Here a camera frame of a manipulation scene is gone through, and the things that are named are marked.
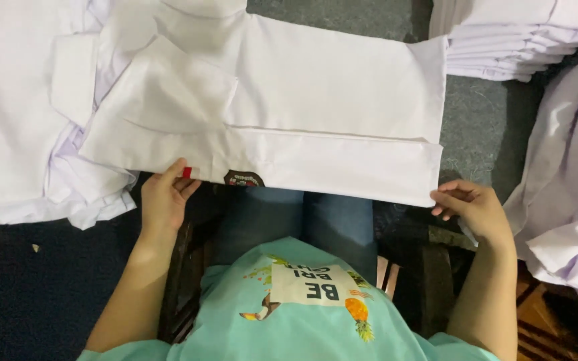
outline embroidered patch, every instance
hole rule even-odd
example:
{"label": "embroidered patch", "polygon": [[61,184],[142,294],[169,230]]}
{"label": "embroidered patch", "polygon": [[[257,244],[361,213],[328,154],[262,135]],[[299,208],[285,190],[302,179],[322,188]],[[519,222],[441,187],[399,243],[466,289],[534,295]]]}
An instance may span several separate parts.
{"label": "embroidered patch", "polygon": [[265,183],[259,175],[252,171],[229,170],[224,176],[224,184],[230,186],[264,187]]}

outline graphic print on t-shirt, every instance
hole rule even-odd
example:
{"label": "graphic print on t-shirt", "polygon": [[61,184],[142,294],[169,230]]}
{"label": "graphic print on t-shirt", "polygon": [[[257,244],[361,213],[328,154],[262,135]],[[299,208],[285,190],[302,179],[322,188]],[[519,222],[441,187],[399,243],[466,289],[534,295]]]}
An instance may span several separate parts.
{"label": "graphic print on t-shirt", "polygon": [[268,294],[262,299],[260,312],[240,313],[250,321],[263,321],[283,303],[299,303],[308,306],[345,307],[356,321],[356,331],[360,338],[372,341],[374,335],[367,322],[369,312],[364,299],[373,299],[359,288],[370,288],[369,283],[353,271],[345,271],[339,265],[309,267],[291,265],[282,258],[267,255],[272,260],[268,266],[255,268],[244,278],[262,281],[263,285],[273,284],[265,291]]}

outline pile of white clothes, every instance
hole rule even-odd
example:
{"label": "pile of white clothes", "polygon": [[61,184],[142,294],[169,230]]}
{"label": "pile of white clothes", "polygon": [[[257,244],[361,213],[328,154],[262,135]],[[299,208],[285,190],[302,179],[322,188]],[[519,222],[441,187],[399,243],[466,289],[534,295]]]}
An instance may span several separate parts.
{"label": "pile of white clothes", "polygon": [[532,274],[578,291],[578,66],[548,87],[504,208]]}
{"label": "pile of white clothes", "polygon": [[133,209],[136,172],[431,206],[447,40],[246,0],[0,0],[0,224]]}
{"label": "pile of white clothes", "polygon": [[529,82],[578,46],[578,1],[434,0],[429,37],[447,35],[448,74]]}
{"label": "pile of white clothes", "polygon": [[86,229],[135,208],[135,175],[77,154],[109,0],[0,0],[0,224]]}
{"label": "pile of white clothes", "polygon": [[230,185],[432,206],[446,39],[289,24],[246,0],[125,1],[100,36],[81,156]]}

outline person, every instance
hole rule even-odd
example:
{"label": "person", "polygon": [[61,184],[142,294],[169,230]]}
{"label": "person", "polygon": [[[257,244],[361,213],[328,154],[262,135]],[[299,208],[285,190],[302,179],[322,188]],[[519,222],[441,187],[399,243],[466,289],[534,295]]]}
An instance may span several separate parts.
{"label": "person", "polygon": [[193,331],[156,340],[175,238],[200,185],[178,160],[142,187],[142,231],[95,324],[88,360],[516,360],[516,251],[491,188],[454,180],[433,215],[480,244],[445,333],[411,332],[375,288],[371,201],[243,187],[217,231]]}

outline person's left hand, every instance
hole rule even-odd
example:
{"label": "person's left hand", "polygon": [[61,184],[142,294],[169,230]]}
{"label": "person's left hand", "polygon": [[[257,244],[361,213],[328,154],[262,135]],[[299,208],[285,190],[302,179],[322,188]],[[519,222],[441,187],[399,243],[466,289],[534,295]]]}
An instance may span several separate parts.
{"label": "person's left hand", "polygon": [[181,178],[186,159],[179,158],[164,174],[152,175],[142,186],[142,231],[174,236],[184,221],[186,201],[199,180]]}

